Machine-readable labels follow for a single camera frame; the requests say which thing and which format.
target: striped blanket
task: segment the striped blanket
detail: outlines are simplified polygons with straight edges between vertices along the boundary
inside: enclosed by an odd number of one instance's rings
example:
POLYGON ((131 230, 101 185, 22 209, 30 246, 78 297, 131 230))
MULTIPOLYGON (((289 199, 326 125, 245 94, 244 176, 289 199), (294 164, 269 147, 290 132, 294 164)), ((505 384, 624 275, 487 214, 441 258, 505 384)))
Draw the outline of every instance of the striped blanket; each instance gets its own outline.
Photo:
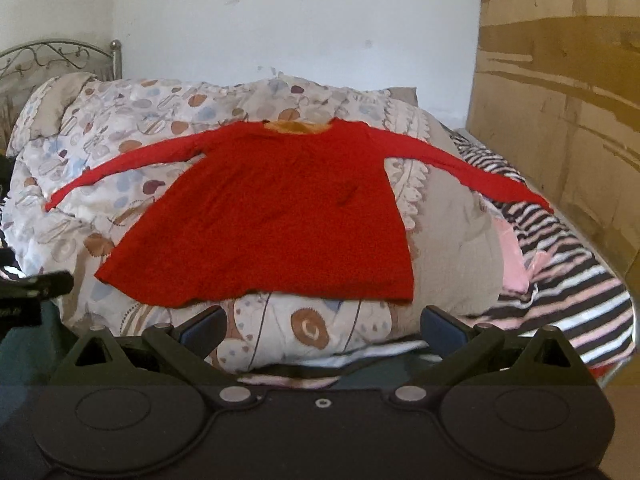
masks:
MULTIPOLYGON (((450 132, 461 156, 473 166, 524 181, 518 171, 491 150, 450 132)), ((562 221, 529 203, 495 203, 513 225, 525 261, 546 250, 553 259, 532 280, 524 295, 501 294, 494 308, 465 322, 491 322, 519 335, 540 326, 561 328, 584 362, 600 367, 634 352, 634 306, 623 283, 596 259, 562 221)))

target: brown cardboard wall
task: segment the brown cardboard wall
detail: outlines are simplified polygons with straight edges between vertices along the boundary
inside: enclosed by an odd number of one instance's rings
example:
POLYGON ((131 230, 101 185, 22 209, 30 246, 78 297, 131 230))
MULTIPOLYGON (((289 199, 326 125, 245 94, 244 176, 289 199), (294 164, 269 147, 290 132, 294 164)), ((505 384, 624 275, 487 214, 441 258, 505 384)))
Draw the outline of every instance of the brown cardboard wall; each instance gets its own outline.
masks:
POLYGON ((640 0, 482 0, 467 129, 640 297, 640 0))

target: ornate metal bed frame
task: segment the ornate metal bed frame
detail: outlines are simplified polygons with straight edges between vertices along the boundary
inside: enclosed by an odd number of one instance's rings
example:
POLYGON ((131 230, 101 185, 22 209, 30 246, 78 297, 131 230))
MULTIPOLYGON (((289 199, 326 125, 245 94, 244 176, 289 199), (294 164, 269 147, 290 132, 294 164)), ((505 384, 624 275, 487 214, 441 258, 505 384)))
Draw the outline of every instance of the ornate metal bed frame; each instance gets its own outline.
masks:
POLYGON ((65 63, 68 67, 83 70, 92 56, 100 55, 110 60, 111 78, 122 78, 122 44, 113 40, 109 52, 83 41, 45 39, 29 41, 0 52, 0 80, 12 75, 24 77, 36 67, 49 69, 52 63, 65 63))

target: pink fabric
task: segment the pink fabric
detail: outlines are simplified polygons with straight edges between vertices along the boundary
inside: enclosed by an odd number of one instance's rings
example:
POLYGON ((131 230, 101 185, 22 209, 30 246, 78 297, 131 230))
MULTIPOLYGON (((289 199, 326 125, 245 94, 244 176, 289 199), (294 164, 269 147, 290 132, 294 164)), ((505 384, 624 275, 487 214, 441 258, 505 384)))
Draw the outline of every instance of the pink fabric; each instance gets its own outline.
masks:
POLYGON ((533 279, 540 270, 544 269, 551 262, 553 255, 551 253, 547 253, 546 251, 537 251, 533 256, 533 259, 529 263, 529 267, 527 267, 527 277, 529 281, 533 279))
POLYGON ((524 294, 529 290, 529 275, 524 266, 524 257, 513 228, 504 218, 492 217, 500 238, 502 250, 502 287, 524 294))

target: metal screw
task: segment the metal screw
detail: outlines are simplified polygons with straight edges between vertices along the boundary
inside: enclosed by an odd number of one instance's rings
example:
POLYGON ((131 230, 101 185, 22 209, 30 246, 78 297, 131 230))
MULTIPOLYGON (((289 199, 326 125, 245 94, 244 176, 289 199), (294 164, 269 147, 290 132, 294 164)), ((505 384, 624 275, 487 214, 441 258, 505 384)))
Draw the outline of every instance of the metal screw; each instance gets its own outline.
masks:
POLYGON ((328 408, 333 403, 329 399, 318 399, 316 400, 316 406, 318 408, 328 408))
POLYGON ((244 386, 227 386, 220 391, 220 399, 225 402, 243 402, 251 397, 251 391, 244 386))
POLYGON ((418 402, 427 396, 427 392, 420 386, 400 386, 396 390, 396 397, 404 402, 418 402))

